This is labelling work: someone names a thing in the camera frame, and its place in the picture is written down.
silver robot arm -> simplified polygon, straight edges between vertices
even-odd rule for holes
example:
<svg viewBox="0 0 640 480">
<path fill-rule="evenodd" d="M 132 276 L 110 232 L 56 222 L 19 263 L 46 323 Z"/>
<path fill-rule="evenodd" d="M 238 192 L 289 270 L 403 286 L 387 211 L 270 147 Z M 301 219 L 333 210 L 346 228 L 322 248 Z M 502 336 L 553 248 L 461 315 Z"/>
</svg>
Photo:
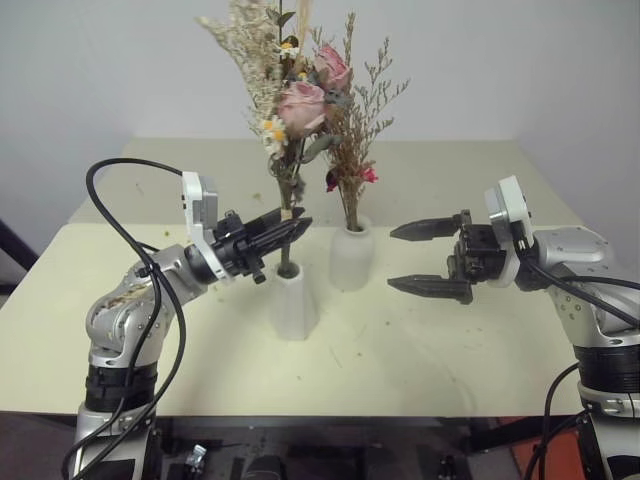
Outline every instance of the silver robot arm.
<svg viewBox="0 0 640 480">
<path fill-rule="evenodd" d="M 262 283 L 265 280 L 262 257 L 297 240 L 311 223 L 310 218 L 300 218 L 302 208 L 295 208 L 294 218 L 285 222 L 280 221 L 279 209 L 247 224 L 232 211 L 217 221 L 217 195 L 210 182 L 193 172 L 184 172 L 183 187 L 185 217 L 194 244 L 186 248 L 173 245 L 152 255 L 155 268 L 164 273 L 180 305 L 204 294 L 209 284 L 230 283 L 238 275 L 252 275 L 256 283 Z M 169 295 L 163 287 L 160 291 L 158 315 L 148 325 L 155 292 L 140 262 L 89 310 L 86 318 L 91 339 L 89 373 L 75 435 L 76 446 L 81 446 L 67 457 L 69 462 L 65 462 L 63 470 L 68 468 L 69 475 L 65 477 L 160 478 L 160 432 L 155 428 L 155 409 L 129 431 L 154 400 L 157 362 L 175 315 Z M 142 347 L 138 347 L 135 357 L 143 335 Z M 128 367 L 133 358 L 136 362 L 131 372 Z M 127 373 L 133 373 L 129 382 Z M 109 423 L 109 428 L 94 433 Z M 125 432 L 126 438 L 120 439 L 121 443 L 104 460 L 96 462 L 89 472 L 83 472 L 107 445 Z"/>
<path fill-rule="evenodd" d="M 485 200 L 490 225 L 473 224 L 470 212 L 463 210 L 391 232 L 409 241 L 452 236 L 458 230 L 460 236 L 447 259 L 449 278 L 409 275 L 389 279 L 389 285 L 463 304 L 473 300 L 472 285 L 484 281 L 494 287 L 515 282 L 523 291 L 547 289 L 573 344 L 578 392 L 589 412 L 588 422 L 579 427 L 585 475 L 589 480 L 640 478 L 640 292 L 584 280 L 632 281 L 631 275 L 616 262 L 609 243 L 583 227 L 534 232 L 515 177 L 501 180 Z M 579 292 L 617 308 L 627 320 L 567 293 L 541 272 L 566 279 Z"/>
</svg>

table surface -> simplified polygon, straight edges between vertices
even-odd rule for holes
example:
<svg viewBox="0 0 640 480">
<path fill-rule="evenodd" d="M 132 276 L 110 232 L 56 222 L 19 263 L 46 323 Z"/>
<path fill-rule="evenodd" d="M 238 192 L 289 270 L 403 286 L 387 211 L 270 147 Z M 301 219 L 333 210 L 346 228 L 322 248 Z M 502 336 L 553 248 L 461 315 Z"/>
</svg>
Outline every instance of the table surface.
<svg viewBox="0 0 640 480">
<path fill-rule="evenodd" d="M 221 209 L 245 220 L 277 205 L 256 142 L 135 139 L 124 156 L 167 162 L 215 176 Z M 483 192 L 517 174 L 534 221 L 577 224 L 512 142 L 402 142 L 377 145 L 381 181 L 362 211 L 374 225 L 369 284 L 343 293 L 327 281 L 328 245 L 341 221 L 336 195 L 308 181 L 314 226 L 294 246 L 309 277 L 320 321 L 308 340 L 280 340 L 268 321 L 269 281 L 216 286 L 185 308 L 187 350 L 161 415 L 505 416 L 539 415 L 548 385 L 574 361 L 550 299 L 517 288 L 475 289 L 471 306 L 413 297 L 385 280 L 410 273 L 446 275 L 454 239 L 407 243 L 391 226 L 471 208 L 486 221 Z M 319 161 L 307 178 L 324 177 Z M 179 182 L 151 169 L 111 168 L 100 193 L 140 241 L 187 243 Z M 84 398 L 87 310 L 135 261 L 116 233 L 83 204 L 0 310 L 0 410 L 75 413 Z M 268 272 L 276 261 L 267 259 Z M 168 371 L 172 328 L 160 361 Z M 580 408 L 577 376 L 560 386 L 553 411 Z"/>
</svg>

white vase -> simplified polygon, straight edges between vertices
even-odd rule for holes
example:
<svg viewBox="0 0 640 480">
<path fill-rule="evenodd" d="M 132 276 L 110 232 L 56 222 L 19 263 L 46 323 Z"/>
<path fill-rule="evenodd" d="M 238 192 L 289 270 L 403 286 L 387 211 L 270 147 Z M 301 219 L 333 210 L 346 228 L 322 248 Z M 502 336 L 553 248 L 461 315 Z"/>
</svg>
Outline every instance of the white vase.
<svg viewBox="0 0 640 480">
<path fill-rule="evenodd" d="M 270 319 L 283 340 L 305 340 L 318 323 L 315 304 L 302 266 L 293 278 L 278 275 L 276 266 L 271 288 Z"/>
<path fill-rule="evenodd" d="M 360 232 L 339 228 L 331 240 L 329 281 L 344 291 L 358 290 L 369 280 L 375 252 L 371 222 L 361 216 L 358 226 Z"/>
</svg>

black cable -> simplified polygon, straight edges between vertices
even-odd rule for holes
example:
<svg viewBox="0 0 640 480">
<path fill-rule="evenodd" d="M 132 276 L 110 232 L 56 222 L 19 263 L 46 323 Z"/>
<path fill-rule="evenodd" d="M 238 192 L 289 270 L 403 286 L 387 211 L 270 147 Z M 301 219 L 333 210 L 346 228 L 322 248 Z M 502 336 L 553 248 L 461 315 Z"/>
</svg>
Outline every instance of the black cable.
<svg viewBox="0 0 640 480">
<path fill-rule="evenodd" d="M 536 463 L 538 462 L 538 460 L 540 459 L 540 455 L 542 454 L 542 451 L 545 450 L 549 447 L 549 444 L 551 443 L 551 441 L 557 437 L 560 433 L 562 433 L 564 430 L 566 430 L 569 427 L 574 426 L 578 420 L 583 416 L 586 415 L 587 411 L 583 410 L 580 413 L 577 413 L 575 415 L 572 415 L 569 418 L 566 418 L 564 421 L 562 421 L 561 423 L 559 423 L 556 428 L 554 428 L 551 433 L 549 434 L 549 439 L 547 441 L 547 443 L 545 445 L 542 445 L 542 443 L 540 443 L 540 445 L 538 445 L 534 452 L 533 455 L 531 456 L 531 458 L 529 459 L 529 463 L 527 464 L 527 468 L 525 470 L 525 474 L 522 477 L 523 480 L 531 480 L 533 478 L 533 470 L 536 466 Z"/>
<path fill-rule="evenodd" d="M 117 445 L 119 445 L 129 435 L 130 432 L 134 431 L 135 428 L 138 425 L 140 425 L 142 421 L 145 420 L 148 413 L 155 408 L 155 405 L 158 403 L 158 401 L 160 400 L 164 392 L 167 390 L 171 381 L 175 377 L 175 374 L 177 373 L 177 370 L 180 366 L 180 362 L 182 361 L 182 356 L 184 355 L 184 346 L 186 343 L 186 324 L 184 321 L 184 314 L 182 312 L 180 301 L 178 300 L 177 295 L 173 290 L 173 287 L 171 286 L 170 282 L 167 280 L 165 275 L 162 273 L 162 271 L 160 271 L 157 268 L 157 265 L 154 263 L 153 259 L 147 254 L 147 252 L 144 251 L 144 248 L 149 248 L 151 250 L 154 250 L 154 247 L 150 247 L 149 245 L 139 243 L 135 239 L 133 239 L 133 237 L 124 229 L 124 227 L 122 227 L 122 225 L 120 225 L 120 223 L 118 223 L 118 221 L 113 217 L 113 215 L 111 215 L 111 213 L 106 208 L 106 206 L 102 203 L 102 201 L 100 200 L 96 192 L 96 189 L 95 189 L 96 173 L 104 167 L 107 167 L 109 165 L 116 165 L 116 164 L 137 164 L 137 165 L 151 166 L 151 167 L 159 168 L 162 170 L 166 170 L 170 173 L 174 173 L 179 176 L 182 176 L 182 172 L 178 169 L 169 167 L 167 165 L 163 165 L 161 163 L 152 162 L 149 160 L 137 159 L 137 158 L 112 158 L 108 160 L 103 160 L 101 162 L 94 164 L 87 171 L 86 185 L 87 185 L 87 191 L 89 192 L 89 197 L 91 198 L 92 202 L 96 206 L 97 210 L 105 218 L 105 220 L 116 230 L 116 232 L 120 234 L 120 236 L 138 254 L 142 263 L 145 265 L 147 269 L 150 281 L 154 289 L 154 309 L 152 314 L 150 315 L 150 320 L 147 323 L 146 328 L 144 329 L 140 339 L 136 343 L 136 346 L 132 355 L 132 359 L 129 362 L 129 365 L 127 367 L 125 385 L 130 384 L 130 382 L 133 379 L 133 372 L 135 368 L 136 359 L 140 351 L 142 350 L 144 341 L 147 338 L 147 334 L 149 333 L 150 328 L 154 324 L 161 307 L 162 293 L 158 283 L 161 283 L 162 286 L 165 288 L 165 291 L 167 292 L 167 295 L 169 296 L 169 299 L 171 300 L 174 306 L 174 309 L 176 311 L 176 316 L 178 317 L 178 327 L 180 331 L 180 340 L 179 340 L 178 352 L 176 354 L 176 359 L 174 360 L 174 365 L 172 366 L 171 371 L 169 372 L 169 375 L 165 379 L 165 382 L 158 390 L 158 393 L 154 397 L 154 400 L 148 405 L 148 407 L 138 417 L 136 417 L 136 419 L 132 422 L 131 426 L 127 430 L 121 433 L 100 454 L 98 454 L 91 462 L 89 462 L 89 464 L 87 464 L 87 466 L 84 469 L 82 469 L 78 473 L 78 475 L 73 477 L 74 480 L 80 479 L 83 476 L 85 476 L 97 463 L 102 461 L 111 451 L 113 451 L 114 448 L 117 447 Z M 62 469 L 63 478 L 68 478 L 68 462 L 73 456 L 74 452 L 77 451 L 82 446 L 86 445 L 89 441 L 93 440 L 95 437 L 97 437 L 100 433 L 102 433 L 104 430 L 109 428 L 111 425 L 113 425 L 113 423 L 117 420 L 118 416 L 122 413 L 122 410 L 124 408 L 124 401 L 125 401 L 124 398 L 120 400 L 120 403 L 116 411 L 114 412 L 114 414 L 111 416 L 109 422 L 102 425 L 96 431 L 92 432 L 92 434 L 88 435 L 84 439 L 77 442 L 72 447 L 70 452 L 67 455 L 65 455 L 65 458 L 63 460 L 63 469 Z"/>
<path fill-rule="evenodd" d="M 619 278 L 569 275 L 567 277 L 562 277 L 561 280 L 564 280 L 565 282 L 603 283 L 606 285 L 616 285 L 618 287 L 640 290 L 640 283 L 632 282 L 630 280 L 621 280 Z"/>
<path fill-rule="evenodd" d="M 618 317 L 620 320 L 622 320 L 625 323 L 628 323 L 633 328 L 640 328 L 640 319 L 634 318 L 628 313 L 623 312 L 619 308 L 614 307 L 610 303 L 607 303 L 604 300 L 600 300 L 598 297 L 594 297 L 593 295 L 586 293 L 585 291 L 579 289 L 578 287 L 574 287 L 570 283 L 567 283 L 561 280 L 560 278 L 556 277 L 555 275 L 552 275 L 551 273 L 547 272 L 545 269 L 540 267 L 531 258 L 528 258 L 525 255 L 521 256 L 520 260 L 523 263 L 525 263 L 525 265 L 527 265 L 531 270 L 534 270 L 538 275 L 545 278 L 546 280 L 549 281 L 549 283 L 555 285 L 556 287 L 564 290 L 567 293 L 572 294 L 577 298 L 584 300 L 585 302 L 595 305 L 596 307 L 600 308 L 601 310 L 604 310 L 605 312 L 610 313 L 611 315 Z"/>
<path fill-rule="evenodd" d="M 542 451 L 540 452 L 540 466 L 538 468 L 538 478 L 539 480 L 544 480 L 545 478 L 545 466 L 546 466 L 546 455 L 547 448 L 546 445 L 549 443 L 549 428 L 551 423 L 551 402 L 553 401 L 553 396 L 556 393 L 556 389 L 558 385 L 564 380 L 571 372 L 578 369 L 578 363 L 574 363 L 570 367 L 565 368 L 560 375 L 558 375 L 549 390 L 547 391 L 547 397 L 544 400 L 544 415 L 542 417 L 542 441 L 540 445 L 542 445 Z"/>
<path fill-rule="evenodd" d="M 159 252 L 159 251 L 160 251 L 160 249 L 159 249 L 159 248 L 156 248 L 156 247 L 154 247 L 154 246 L 152 246 L 152 245 L 149 245 L 149 244 L 147 244 L 147 243 L 138 242 L 138 245 L 140 245 L 140 246 L 141 246 L 142 248 L 144 248 L 145 250 L 149 250 L 150 252 L 153 252 L 153 253 L 156 253 L 156 252 Z"/>
</svg>

white wall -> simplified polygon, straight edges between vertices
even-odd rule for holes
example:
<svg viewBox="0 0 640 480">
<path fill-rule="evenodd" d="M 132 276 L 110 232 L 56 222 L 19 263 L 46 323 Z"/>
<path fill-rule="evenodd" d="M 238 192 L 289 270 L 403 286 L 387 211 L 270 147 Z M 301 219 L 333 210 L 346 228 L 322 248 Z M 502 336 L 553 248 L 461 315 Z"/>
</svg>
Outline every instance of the white wall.
<svg viewBox="0 0 640 480">
<path fill-rule="evenodd" d="M 2 2 L 0 216 L 34 248 L 83 198 L 86 166 L 129 136 L 250 137 L 240 77 L 192 21 L 225 5 Z M 413 79 L 386 138 L 517 138 L 637 264 L 640 2 L 316 0 L 314 23 L 340 34 L 352 8 L 355 58 L 389 33 L 395 74 Z"/>
</svg>

